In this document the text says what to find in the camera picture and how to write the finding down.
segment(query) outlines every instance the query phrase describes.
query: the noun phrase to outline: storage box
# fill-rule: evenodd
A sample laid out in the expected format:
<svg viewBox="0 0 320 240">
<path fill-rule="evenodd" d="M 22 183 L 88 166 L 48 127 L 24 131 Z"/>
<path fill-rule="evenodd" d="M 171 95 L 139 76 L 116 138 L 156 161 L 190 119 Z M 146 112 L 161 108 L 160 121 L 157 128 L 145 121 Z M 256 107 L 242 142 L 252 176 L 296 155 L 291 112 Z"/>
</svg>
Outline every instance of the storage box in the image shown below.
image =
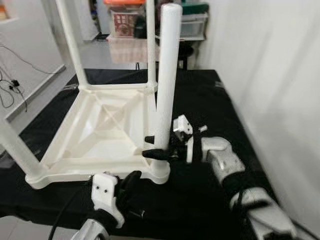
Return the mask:
<svg viewBox="0 0 320 240">
<path fill-rule="evenodd" d="M 199 37 L 204 35 L 207 13 L 183 15 L 180 37 Z"/>
<path fill-rule="evenodd" d="M 113 37 L 109 35 L 107 41 L 110 46 L 112 62 L 121 63 L 147 63 L 147 39 Z M 155 59 L 159 58 L 159 46 L 155 46 Z"/>
<path fill-rule="evenodd" d="M 113 35 L 117 38 L 133 38 L 135 24 L 139 13 L 111 11 L 113 23 Z"/>
</svg>

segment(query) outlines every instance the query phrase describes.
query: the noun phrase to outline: floor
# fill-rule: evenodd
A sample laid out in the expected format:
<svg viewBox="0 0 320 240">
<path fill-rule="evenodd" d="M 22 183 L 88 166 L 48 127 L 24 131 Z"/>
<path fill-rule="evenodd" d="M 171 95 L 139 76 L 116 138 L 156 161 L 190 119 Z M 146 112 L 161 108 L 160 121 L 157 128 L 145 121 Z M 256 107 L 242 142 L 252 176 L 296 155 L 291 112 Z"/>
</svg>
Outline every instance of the floor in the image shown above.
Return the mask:
<svg viewBox="0 0 320 240">
<path fill-rule="evenodd" d="M 62 53 L 66 53 L 66 46 L 59 46 Z M 135 63 L 114 64 L 111 59 L 109 44 L 106 41 L 93 41 L 84 44 L 80 48 L 81 62 L 85 69 L 129 69 L 134 70 Z M 65 74 L 60 81 L 67 83 L 74 75 L 72 65 L 69 64 L 68 54 L 63 54 L 63 60 L 70 68 L 71 74 Z M 146 69 L 147 64 L 140 63 L 140 69 Z M 0 240 L 46 240 L 48 239 L 51 226 L 34 224 L 23 221 L 14 216 L 0 218 Z M 69 240 L 77 230 L 57 228 L 54 240 Z M 147 238 L 119 237 L 114 236 L 112 240 L 148 240 Z"/>
<path fill-rule="evenodd" d="M 47 240 L 51 226 L 34 224 L 23 221 L 14 216 L 0 218 L 1 240 Z M 74 229 L 58 227 L 55 231 L 54 240 L 70 240 L 77 232 Z M 112 236 L 112 240 L 151 240 L 149 238 Z"/>
</svg>

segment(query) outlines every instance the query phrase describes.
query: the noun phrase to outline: black tablecloth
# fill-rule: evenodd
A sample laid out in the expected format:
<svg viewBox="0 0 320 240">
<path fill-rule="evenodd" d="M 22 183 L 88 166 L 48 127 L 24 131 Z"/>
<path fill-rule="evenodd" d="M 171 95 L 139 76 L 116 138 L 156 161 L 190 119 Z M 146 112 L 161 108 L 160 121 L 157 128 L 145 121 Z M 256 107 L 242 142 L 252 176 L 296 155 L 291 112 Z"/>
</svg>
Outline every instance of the black tablecloth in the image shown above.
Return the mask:
<svg viewBox="0 0 320 240">
<path fill-rule="evenodd" d="M 86 69 L 91 84 L 125 84 L 147 81 L 146 70 Z M 207 136 L 229 140 L 234 151 L 255 179 L 271 188 L 234 111 L 225 90 L 216 84 L 214 70 L 179 70 L 172 118 L 185 114 L 196 129 L 208 126 Z M 70 83 L 76 83 L 74 77 Z M 78 90 L 67 90 L 51 103 L 21 133 L 22 139 L 40 160 L 71 107 Z M 142 179 L 132 199 L 144 210 L 143 219 L 128 216 L 121 229 L 112 234 L 158 239 L 239 239 L 240 226 L 228 209 L 224 193 L 207 164 L 171 164 L 169 181 L 155 185 Z M 63 214 L 60 226 L 79 229 L 93 208 L 91 186 L 81 182 L 52 183 L 34 190 L 25 182 L 25 174 L 15 164 L 0 169 L 0 216 L 15 215 L 34 223 L 52 225 L 70 196 L 81 188 L 78 197 Z"/>
</svg>

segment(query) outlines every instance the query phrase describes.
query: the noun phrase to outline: robotic hand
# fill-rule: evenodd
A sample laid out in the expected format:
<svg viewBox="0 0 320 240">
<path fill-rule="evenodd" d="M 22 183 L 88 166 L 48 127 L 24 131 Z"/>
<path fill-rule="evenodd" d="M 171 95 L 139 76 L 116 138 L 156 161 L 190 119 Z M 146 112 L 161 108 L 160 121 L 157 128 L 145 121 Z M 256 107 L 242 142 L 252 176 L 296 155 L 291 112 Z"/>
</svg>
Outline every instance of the robotic hand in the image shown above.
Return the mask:
<svg viewBox="0 0 320 240">
<path fill-rule="evenodd" d="M 258 186 L 245 165 L 233 152 L 230 142 L 222 137 L 202 137 L 207 126 L 194 131 L 184 115 L 173 121 L 173 132 L 186 154 L 179 157 L 187 163 L 201 160 L 210 164 L 214 175 L 226 192 L 230 209 L 245 227 L 251 228 L 257 240 L 291 240 L 297 236 L 296 228 L 286 213 Z M 152 149 L 143 152 L 147 158 L 163 160 L 174 157 L 177 148 Z"/>
<path fill-rule="evenodd" d="M 141 174 L 133 171 L 121 183 L 108 173 L 95 174 L 91 192 L 94 211 L 71 240 L 110 240 L 110 231 L 121 228 L 125 222 L 128 201 Z"/>
</svg>

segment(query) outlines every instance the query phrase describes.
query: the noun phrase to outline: black wire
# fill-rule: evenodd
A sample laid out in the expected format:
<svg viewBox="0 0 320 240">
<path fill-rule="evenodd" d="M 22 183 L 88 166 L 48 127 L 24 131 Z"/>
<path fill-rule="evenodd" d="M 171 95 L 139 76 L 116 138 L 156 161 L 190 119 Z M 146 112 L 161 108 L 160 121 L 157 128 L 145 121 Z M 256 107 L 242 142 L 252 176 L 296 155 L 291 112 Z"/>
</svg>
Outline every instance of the black wire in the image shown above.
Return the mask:
<svg viewBox="0 0 320 240">
<path fill-rule="evenodd" d="M 41 69 L 39 69 L 38 67 L 34 66 L 32 63 L 28 62 L 27 60 L 24 60 L 18 53 L 16 53 L 15 51 L 13 51 L 11 48 L 7 47 L 7 46 L 4 46 L 4 45 L 0 45 L 0 48 L 5 48 L 7 49 L 8 51 L 10 51 L 11 53 L 13 53 L 18 59 L 20 59 L 21 61 L 23 61 L 24 63 L 26 64 L 29 64 L 33 69 L 41 72 L 41 73 L 44 73 L 44 74 L 60 74 L 62 73 L 63 71 L 66 70 L 66 68 L 60 70 L 60 71 L 57 71 L 57 72 L 46 72 L 46 71 L 43 71 Z"/>
<path fill-rule="evenodd" d="M 12 90 L 14 93 L 21 95 L 22 100 L 24 101 L 24 104 L 25 104 L 25 112 L 27 112 L 27 111 L 28 111 L 28 103 L 27 103 L 27 101 L 26 101 L 23 93 L 20 91 L 20 89 L 19 89 L 17 86 L 15 86 L 12 82 L 10 82 L 10 81 L 8 81 L 8 80 L 6 80 L 6 79 L 3 79 L 3 74 L 2 74 L 2 72 L 1 72 L 1 70 L 0 70 L 0 77 L 1 77 L 0 82 L 2 82 L 2 81 L 7 82 L 7 83 L 12 87 L 11 90 Z M 0 101 L 1 101 L 2 106 L 3 106 L 5 109 L 10 108 L 10 107 L 15 103 L 15 98 L 14 98 L 14 96 L 11 94 L 10 91 L 8 91 L 8 90 L 4 89 L 3 87 L 1 87 L 1 85 L 0 85 L 0 89 L 2 89 L 3 91 L 5 91 L 6 93 L 8 93 L 8 94 L 11 96 L 11 98 L 12 98 L 12 103 L 9 104 L 8 106 L 5 106 L 4 101 L 3 101 L 3 99 L 2 99 L 2 96 L 0 95 Z"/>
<path fill-rule="evenodd" d="M 72 201 L 75 199 L 75 197 L 77 196 L 77 194 L 81 191 L 82 187 L 85 187 L 87 186 L 89 183 L 91 182 L 91 177 L 88 181 L 86 181 L 84 183 L 84 185 L 82 185 L 79 189 L 77 189 L 73 194 L 72 196 L 69 198 L 68 201 L 65 202 L 64 206 L 61 208 L 58 216 L 56 217 L 53 225 L 52 225 L 52 228 L 51 228 L 51 231 L 50 231 L 50 234 L 49 234 L 49 237 L 48 237 L 48 240 L 53 240 L 54 238 L 54 235 L 55 235 L 55 231 L 58 227 L 58 224 L 59 224 L 59 221 L 61 219 L 61 216 L 62 214 L 64 213 L 64 211 L 67 209 L 67 207 L 72 203 Z"/>
<path fill-rule="evenodd" d="M 0 102 L 1 102 L 1 105 L 5 108 L 5 109 L 8 109 L 8 108 L 10 108 L 13 104 L 15 104 L 15 98 L 14 98 L 14 96 L 11 94 L 11 92 L 9 92 L 8 90 L 6 90 L 6 89 L 4 89 L 2 86 L 0 86 L 0 89 L 2 89 L 3 91 L 5 91 L 6 93 L 8 93 L 9 94 L 9 96 L 11 97 L 11 99 L 12 99 L 12 102 L 9 104 L 9 105 L 5 105 L 5 102 L 4 102 L 4 100 L 3 100 L 3 98 L 2 98 L 2 96 L 1 96 L 1 94 L 0 94 Z"/>
<path fill-rule="evenodd" d="M 3 74 L 2 74 L 2 72 L 1 72 L 1 70 L 0 70 L 0 77 L 1 77 L 1 78 L 0 78 L 0 82 L 2 82 L 2 81 L 9 82 L 9 81 L 3 79 Z M 11 94 L 11 92 L 9 92 L 8 90 L 4 89 L 1 85 L 0 85 L 0 89 L 2 89 L 3 91 L 5 91 L 6 93 L 8 93 L 9 96 L 11 97 L 11 99 L 12 99 L 12 102 L 11 102 L 8 106 L 6 106 L 5 103 L 4 103 L 4 100 L 3 100 L 2 96 L 1 96 L 1 94 L 0 94 L 0 102 L 1 102 L 1 105 L 2 105 L 5 109 L 8 109 L 8 108 L 10 108 L 13 104 L 15 104 L 15 98 L 14 98 L 14 96 Z"/>
<path fill-rule="evenodd" d="M 20 89 L 18 87 L 16 87 L 16 90 L 18 91 L 18 93 L 21 95 L 22 100 L 24 101 L 24 105 L 25 105 L 25 112 L 28 112 L 28 103 L 23 95 L 23 93 L 20 91 Z"/>
</svg>

